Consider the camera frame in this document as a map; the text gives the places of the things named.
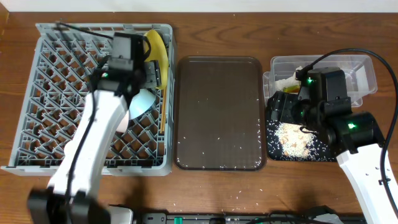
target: wooden table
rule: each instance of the wooden table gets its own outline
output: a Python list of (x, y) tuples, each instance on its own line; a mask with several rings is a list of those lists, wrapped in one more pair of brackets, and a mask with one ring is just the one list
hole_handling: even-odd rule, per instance
[[(7, 165), (39, 33), (36, 22), (167, 23), (174, 28), (178, 59), (187, 55), (252, 56), (270, 70), (277, 55), (311, 55), (362, 47), (381, 54), (398, 72), (398, 14), (309, 13), (11, 13), (0, 41), (0, 164)], [(384, 134), (394, 108), (394, 87), (373, 60), (378, 91), (364, 97)], [(398, 138), (390, 144), (398, 174)], [(0, 171), (0, 223), (30, 223), (32, 187), (48, 177), (18, 177)], [(173, 167), (165, 177), (104, 177), (103, 203), (170, 213), (268, 213), (328, 205), (359, 213), (354, 191), (337, 163), (269, 160), (259, 172), (190, 172)]]

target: black cable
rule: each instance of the black cable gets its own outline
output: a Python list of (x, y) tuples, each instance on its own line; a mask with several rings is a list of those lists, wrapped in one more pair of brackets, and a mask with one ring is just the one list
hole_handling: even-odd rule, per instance
[(309, 223), (309, 224), (330, 224), (328, 222), (321, 222), (316, 220), (310, 220), (307, 218), (288, 218), (288, 217), (267, 217), (267, 218), (257, 218), (251, 220), (246, 224), (257, 224), (263, 222), (293, 222), (293, 223)]
[(313, 134), (316, 137), (318, 137), (318, 133), (316, 131), (304, 131), (304, 128), (308, 130), (308, 128), (306, 126), (301, 126), (299, 129), (301, 132), (303, 132), (304, 134)]
[(151, 52), (151, 50), (152, 50), (152, 47), (150, 46), (148, 37), (142, 36), (142, 39), (143, 39), (145, 42), (147, 42), (147, 45), (148, 45), (148, 51), (144, 54), (144, 60), (147, 60), (147, 58), (149, 58), (150, 52)]
[(386, 190), (386, 194), (388, 196), (388, 199), (389, 199), (389, 201), (391, 203), (392, 209), (394, 210), (394, 213), (395, 213), (396, 217), (398, 218), (398, 208), (397, 208), (397, 205), (396, 205), (396, 203), (394, 201), (394, 198), (392, 197), (390, 187), (388, 186), (388, 180), (387, 180), (387, 176), (386, 176), (386, 167), (385, 167), (387, 148), (388, 148), (388, 145), (390, 143), (390, 140), (391, 140), (391, 137), (392, 137), (392, 132), (394, 131), (394, 127), (396, 125), (397, 117), (398, 117), (398, 82), (397, 82), (397, 77), (396, 77), (394, 71), (392, 70), (391, 66), (380, 55), (378, 55), (378, 54), (376, 54), (376, 53), (374, 53), (374, 52), (372, 52), (370, 50), (366, 50), (366, 49), (339, 49), (339, 50), (335, 50), (335, 51), (329, 52), (329, 53), (321, 56), (320, 58), (316, 59), (310, 65), (307, 65), (305, 68), (303, 68), (303, 72), (307, 72), (307, 71), (311, 70), (313, 68), (313, 66), (316, 63), (318, 63), (319, 61), (321, 61), (322, 59), (324, 59), (324, 58), (326, 58), (326, 57), (328, 57), (330, 55), (343, 53), (343, 52), (362, 52), (362, 53), (366, 53), (366, 54), (372, 55), (373, 57), (377, 58), (387, 68), (388, 72), (391, 75), (392, 82), (394, 84), (394, 88), (395, 88), (395, 91), (396, 91), (396, 106), (395, 106), (395, 110), (394, 110), (394, 116), (392, 117), (390, 128), (389, 128), (388, 133), (387, 133), (387, 138), (386, 138), (386, 141), (384, 142), (384, 145), (383, 145), (382, 151), (381, 151), (380, 173), (381, 173), (381, 180), (382, 180), (383, 186), (384, 186), (384, 188)]
[[(61, 38), (63, 40), (65, 40), (65, 42), (67, 43), (67, 47), (68, 47), (70, 53), (76, 57), (76, 55), (73, 52), (73, 49), (72, 49), (69, 41), (66, 39), (64, 33), (62, 32), (62, 29), (60, 28), (61, 25), (67, 26), (67, 27), (69, 25), (66, 25), (66, 24), (63, 24), (61, 22), (58, 22), (57, 23), (57, 28), (60, 31)], [(106, 60), (108, 59), (108, 57), (109, 56), (105, 56), (102, 59), (102, 61), (100, 61), (98, 66), (102, 67), (106, 63)], [(78, 62), (80, 64), (80, 66), (84, 68), (84, 65), (80, 61), (80, 59), (78, 57), (76, 57), (76, 58), (77, 58), (77, 60), (78, 60)], [(69, 173), (68, 173), (68, 180), (67, 180), (67, 189), (65, 191), (65, 211), (66, 211), (66, 215), (67, 215), (67, 223), (71, 223), (71, 224), (73, 223), (73, 221), (72, 221), (72, 216), (71, 216), (72, 211), (71, 211), (71, 208), (70, 208), (70, 199), (71, 199), (72, 180), (73, 180), (73, 176), (74, 176), (73, 173), (74, 173), (75, 168), (76, 168), (76, 163), (77, 163), (78, 156), (79, 156), (80, 151), (81, 151), (81, 149), (83, 147), (83, 144), (84, 144), (84, 142), (85, 142), (85, 140), (87, 138), (87, 135), (88, 135), (88, 133), (89, 133), (89, 131), (91, 129), (91, 126), (93, 125), (93, 122), (95, 120), (95, 114), (96, 114), (96, 109), (95, 109), (96, 108), (96, 101), (95, 101), (94, 93), (92, 91), (93, 87), (92, 87), (91, 82), (88, 82), (88, 85), (89, 85), (89, 89), (91, 91), (91, 95), (93, 97), (93, 99), (92, 99), (93, 100), (93, 110), (91, 112), (91, 116), (90, 116), (90, 120), (88, 122), (87, 128), (86, 128), (85, 132), (83, 133), (83, 136), (81, 137), (81, 140), (80, 140), (79, 145), (78, 145), (78, 147), (76, 149), (75, 155), (73, 156), (72, 163), (70, 164)]]
[(105, 38), (113, 40), (113, 37), (108, 36), (108, 35), (99, 34), (99, 33), (88, 31), (88, 30), (83, 30), (83, 29), (81, 29), (79, 27), (71, 26), (69, 24), (64, 24), (63, 22), (58, 22), (58, 23), (63, 25), (63, 26), (65, 26), (65, 27), (67, 27), (67, 28), (69, 28), (69, 29), (74, 29), (74, 30), (78, 30), (80, 32), (84, 32), (86, 34), (91, 34), (91, 35), (95, 35), (95, 36), (98, 36), (98, 37), (105, 37)]

